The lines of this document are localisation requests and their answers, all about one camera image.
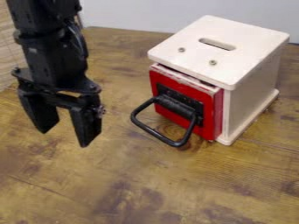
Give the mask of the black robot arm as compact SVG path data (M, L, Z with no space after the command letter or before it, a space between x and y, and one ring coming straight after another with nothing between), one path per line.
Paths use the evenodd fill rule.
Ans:
M14 40L22 46L26 68L15 68L18 94L37 129L59 123L58 109L70 111L79 144L102 132L102 88L86 75L90 56L75 17L81 0L6 0L14 19Z

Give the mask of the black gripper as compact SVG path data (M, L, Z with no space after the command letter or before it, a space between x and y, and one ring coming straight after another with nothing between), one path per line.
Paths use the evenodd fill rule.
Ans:
M50 33L14 32L23 48L27 68L13 75L19 99L35 128L47 133L61 121L57 107L70 110L79 145L87 147L102 133L102 91L86 75L89 51L85 38L70 29Z

